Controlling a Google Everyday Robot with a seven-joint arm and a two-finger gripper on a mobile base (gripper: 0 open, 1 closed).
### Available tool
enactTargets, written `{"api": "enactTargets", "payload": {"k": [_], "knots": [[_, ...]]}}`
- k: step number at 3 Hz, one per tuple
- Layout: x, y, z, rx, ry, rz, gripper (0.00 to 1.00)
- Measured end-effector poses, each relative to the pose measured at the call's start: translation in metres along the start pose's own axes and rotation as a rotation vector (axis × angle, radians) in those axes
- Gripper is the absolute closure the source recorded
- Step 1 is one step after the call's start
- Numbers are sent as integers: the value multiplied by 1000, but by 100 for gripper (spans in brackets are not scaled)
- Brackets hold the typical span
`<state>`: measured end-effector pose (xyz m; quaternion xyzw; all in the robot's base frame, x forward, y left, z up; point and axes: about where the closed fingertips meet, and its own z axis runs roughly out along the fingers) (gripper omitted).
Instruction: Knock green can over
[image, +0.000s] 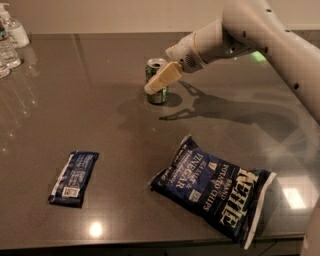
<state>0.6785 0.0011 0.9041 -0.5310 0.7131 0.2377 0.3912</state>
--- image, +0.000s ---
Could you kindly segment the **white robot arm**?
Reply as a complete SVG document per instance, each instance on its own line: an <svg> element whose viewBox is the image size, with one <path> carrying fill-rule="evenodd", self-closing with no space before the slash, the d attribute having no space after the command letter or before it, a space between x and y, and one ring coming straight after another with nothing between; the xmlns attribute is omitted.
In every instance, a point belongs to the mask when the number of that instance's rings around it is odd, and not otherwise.
<svg viewBox="0 0 320 256"><path fill-rule="evenodd" d="M287 29L266 0L226 0L222 17L166 50L171 61L145 85L153 95L209 63L260 52L314 120L320 120L320 49Z"/></svg>

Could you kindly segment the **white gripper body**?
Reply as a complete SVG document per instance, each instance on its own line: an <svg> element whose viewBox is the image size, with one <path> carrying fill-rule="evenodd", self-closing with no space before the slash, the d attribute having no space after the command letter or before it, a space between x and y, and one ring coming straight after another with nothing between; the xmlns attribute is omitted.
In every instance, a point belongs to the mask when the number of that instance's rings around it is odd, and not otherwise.
<svg viewBox="0 0 320 256"><path fill-rule="evenodd" d="M194 73L206 67L196 49L195 39L196 33L193 32L166 50L167 56L178 62L185 73Z"/></svg>

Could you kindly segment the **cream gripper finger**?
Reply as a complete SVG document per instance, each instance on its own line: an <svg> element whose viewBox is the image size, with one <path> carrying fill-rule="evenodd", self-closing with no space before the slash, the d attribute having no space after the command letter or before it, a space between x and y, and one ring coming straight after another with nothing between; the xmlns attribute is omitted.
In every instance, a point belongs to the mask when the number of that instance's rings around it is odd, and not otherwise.
<svg viewBox="0 0 320 256"><path fill-rule="evenodd" d="M169 62L161 68L144 86L147 94L155 94L182 77L182 67L178 62Z"/></svg>

